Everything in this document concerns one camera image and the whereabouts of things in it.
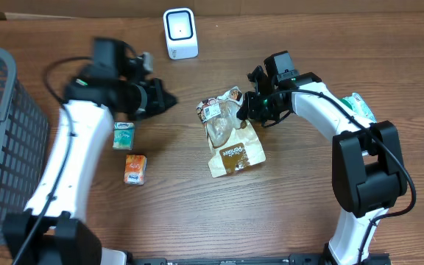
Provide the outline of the green Kleenex tissue pack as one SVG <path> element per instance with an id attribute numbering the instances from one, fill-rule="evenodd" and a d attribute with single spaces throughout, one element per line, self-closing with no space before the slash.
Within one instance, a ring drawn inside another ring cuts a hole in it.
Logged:
<path id="1" fill-rule="evenodd" d="M 135 135 L 135 125 L 132 122 L 115 122 L 113 129 L 113 148 L 131 150 Z"/>

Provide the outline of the brown white snack pouch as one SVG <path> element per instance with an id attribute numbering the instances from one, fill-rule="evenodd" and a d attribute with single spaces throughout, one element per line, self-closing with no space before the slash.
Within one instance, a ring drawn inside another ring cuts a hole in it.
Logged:
<path id="1" fill-rule="evenodd" d="M 212 158 L 212 177 L 234 174 L 266 160 L 261 142 L 250 121 L 237 117 L 244 95 L 237 86 L 221 96 L 202 100 L 196 107 Z"/>

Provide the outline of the orange tissue pack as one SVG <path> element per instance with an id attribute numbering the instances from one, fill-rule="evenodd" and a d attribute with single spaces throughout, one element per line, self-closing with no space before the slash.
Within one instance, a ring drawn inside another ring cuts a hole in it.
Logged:
<path id="1" fill-rule="evenodd" d="M 143 185 L 145 182 L 146 156 L 127 155 L 124 168 L 124 182 L 130 185 Z"/>

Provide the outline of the teal packet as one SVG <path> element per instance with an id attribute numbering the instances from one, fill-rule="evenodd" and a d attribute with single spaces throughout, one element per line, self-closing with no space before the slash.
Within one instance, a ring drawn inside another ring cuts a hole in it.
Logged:
<path id="1" fill-rule="evenodd" d="M 377 121 L 369 105 L 364 101 L 364 99 L 358 93 L 352 93 L 352 95 L 349 97 L 349 101 L 353 111 L 356 114 L 363 116 L 373 122 Z"/>

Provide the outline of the green lid jar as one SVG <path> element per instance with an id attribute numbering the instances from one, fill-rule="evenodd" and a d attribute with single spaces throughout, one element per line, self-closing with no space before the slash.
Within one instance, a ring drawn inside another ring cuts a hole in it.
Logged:
<path id="1" fill-rule="evenodd" d="M 351 109 L 352 111 L 355 111 L 355 107 L 353 106 L 353 103 L 350 100 L 350 97 L 344 97 L 340 99 L 340 101 L 344 103 L 349 109 Z"/>

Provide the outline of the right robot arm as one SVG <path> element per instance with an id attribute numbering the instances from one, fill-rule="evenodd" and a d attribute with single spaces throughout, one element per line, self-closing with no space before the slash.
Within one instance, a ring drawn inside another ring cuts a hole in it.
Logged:
<path id="1" fill-rule="evenodd" d="M 370 252 L 370 242 L 389 209 L 413 182 L 403 165 L 395 125 L 375 122 L 337 99 L 314 73 L 301 74 L 287 51 L 270 55 L 247 75 L 239 119 L 279 124 L 295 114 L 331 141 L 332 189 L 341 206 L 332 238 L 320 254 L 291 254 L 290 264 L 390 264 Z"/>

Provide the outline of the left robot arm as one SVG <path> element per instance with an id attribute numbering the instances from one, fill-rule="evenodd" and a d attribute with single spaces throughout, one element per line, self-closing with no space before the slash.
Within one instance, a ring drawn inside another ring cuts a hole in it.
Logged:
<path id="1" fill-rule="evenodd" d="M 56 95 L 57 135 L 35 193 L 10 213 L 3 236 L 14 264 L 132 264 L 127 251 L 102 246 L 86 224 L 96 165 L 114 119 L 140 121 L 177 103 L 152 77 L 153 57 L 122 40 L 95 38 L 83 67 Z"/>

